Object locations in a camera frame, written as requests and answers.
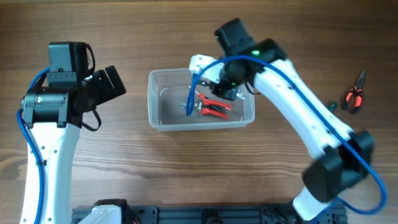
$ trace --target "green object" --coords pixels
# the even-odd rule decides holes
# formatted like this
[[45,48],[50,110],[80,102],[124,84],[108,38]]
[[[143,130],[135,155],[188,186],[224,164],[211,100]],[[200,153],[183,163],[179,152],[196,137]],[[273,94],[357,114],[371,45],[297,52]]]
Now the green object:
[[329,106],[328,106],[328,110],[332,111],[335,110],[337,108],[337,102],[332,102]]
[[258,55],[260,55],[260,51],[259,50],[252,50],[251,54],[253,54],[254,56],[258,56]]

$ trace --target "pliers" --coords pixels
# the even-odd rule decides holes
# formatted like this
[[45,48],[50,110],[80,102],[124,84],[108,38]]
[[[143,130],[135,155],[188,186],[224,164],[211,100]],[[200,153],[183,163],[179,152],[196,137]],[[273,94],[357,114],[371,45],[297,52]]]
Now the pliers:
[[365,70],[363,70],[361,76],[359,77],[358,81],[356,82],[355,86],[352,87],[347,95],[345,96],[343,100],[343,110],[347,110],[348,108],[348,102],[350,99],[355,98],[355,105],[354,107],[349,111],[351,114],[356,114],[359,110],[359,108],[362,105],[363,102],[363,84],[365,81]]
[[[198,93],[195,90],[195,93],[199,95],[200,101],[194,103],[194,108],[197,109],[202,115],[213,115],[223,119],[229,119],[228,115],[223,113],[223,108],[226,110],[232,110],[232,106],[216,100],[210,100],[205,95]],[[182,103],[181,107],[186,107],[186,103]]]

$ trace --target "clear plastic container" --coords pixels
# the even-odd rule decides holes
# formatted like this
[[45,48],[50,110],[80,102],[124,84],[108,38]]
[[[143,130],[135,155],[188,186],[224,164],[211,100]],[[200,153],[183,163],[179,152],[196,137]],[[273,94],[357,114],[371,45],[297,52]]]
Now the clear plastic container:
[[187,116],[181,104],[187,102],[191,82],[192,76],[187,68],[154,70],[149,74],[148,115],[152,127],[159,131],[240,128],[254,121],[254,96],[244,85],[239,87],[239,92],[244,93],[246,99],[237,98],[235,101],[222,100],[212,95],[208,87],[197,85],[197,92],[232,106],[231,111],[224,110],[229,119],[204,116],[195,109]]

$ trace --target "wooden table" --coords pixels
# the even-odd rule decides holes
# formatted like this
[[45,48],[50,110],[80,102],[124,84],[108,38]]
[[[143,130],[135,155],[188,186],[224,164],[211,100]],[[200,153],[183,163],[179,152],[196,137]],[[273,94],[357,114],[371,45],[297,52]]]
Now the wooden table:
[[[130,205],[288,202],[311,163],[275,106],[256,96],[243,129],[160,133],[150,127],[152,70],[187,68],[190,57],[221,54],[213,31],[240,17],[256,40],[278,41],[322,102],[338,101],[366,69],[363,110],[336,115],[376,140],[373,167],[389,190],[387,207],[350,223],[398,218],[398,4],[392,1],[136,1],[0,5],[0,223],[19,222],[27,169],[17,123],[21,97],[48,66],[47,45],[84,41],[97,68],[115,65],[127,93],[101,105],[98,132],[81,131],[72,170],[71,208],[98,199]],[[92,115],[85,121],[94,123]],[[379,200],[371,178],[345,196],[361,208]]]

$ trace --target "green light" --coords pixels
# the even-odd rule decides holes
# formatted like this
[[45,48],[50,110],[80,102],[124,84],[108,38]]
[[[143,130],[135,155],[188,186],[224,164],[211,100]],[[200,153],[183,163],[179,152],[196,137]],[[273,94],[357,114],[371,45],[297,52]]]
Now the green light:
[[253,54],[254,56],[258,56],[258,55],[260,55],[260,51],[259,50],[252,50],[251,54]]

